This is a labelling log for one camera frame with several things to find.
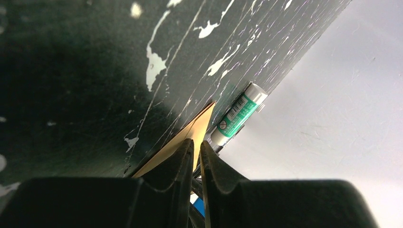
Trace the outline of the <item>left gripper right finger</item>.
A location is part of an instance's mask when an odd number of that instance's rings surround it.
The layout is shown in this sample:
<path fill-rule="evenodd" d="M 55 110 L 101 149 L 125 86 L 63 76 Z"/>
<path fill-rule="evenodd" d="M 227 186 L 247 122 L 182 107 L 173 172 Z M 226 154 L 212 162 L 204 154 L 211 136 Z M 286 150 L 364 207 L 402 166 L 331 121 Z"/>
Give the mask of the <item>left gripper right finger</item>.
<path fill-rule="evenodd" d="M 375 228 L 359 191 L 345 180 L 249 180 L 207 141 L 200 147 L 208 228 Z"/>

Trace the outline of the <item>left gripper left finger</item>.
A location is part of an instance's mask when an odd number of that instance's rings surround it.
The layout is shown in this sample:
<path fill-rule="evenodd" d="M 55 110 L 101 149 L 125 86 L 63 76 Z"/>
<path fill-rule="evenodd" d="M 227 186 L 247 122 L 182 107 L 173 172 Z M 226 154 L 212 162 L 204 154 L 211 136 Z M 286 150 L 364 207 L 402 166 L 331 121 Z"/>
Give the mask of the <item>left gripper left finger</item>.
<path fill-rule="evenodd" d="M 0 215 L 3 228 L 185 228 L 194 142 L 139 178 L 37 178 Z"/>

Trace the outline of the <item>green white glue stick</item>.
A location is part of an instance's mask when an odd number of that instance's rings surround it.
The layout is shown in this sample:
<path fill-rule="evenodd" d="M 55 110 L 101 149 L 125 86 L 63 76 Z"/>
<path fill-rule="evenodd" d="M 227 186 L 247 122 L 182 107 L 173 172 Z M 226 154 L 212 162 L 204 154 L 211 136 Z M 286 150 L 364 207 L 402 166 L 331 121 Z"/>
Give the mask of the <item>green white glue stick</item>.
<path fill-rule="evenodd" d="M 211 133 L 211 141 L 223 146 L 244 125 L 249 117 L 268 97 L 268 93 L 255 83 L 251 83 L 236 100 L 226 115 Z"/>

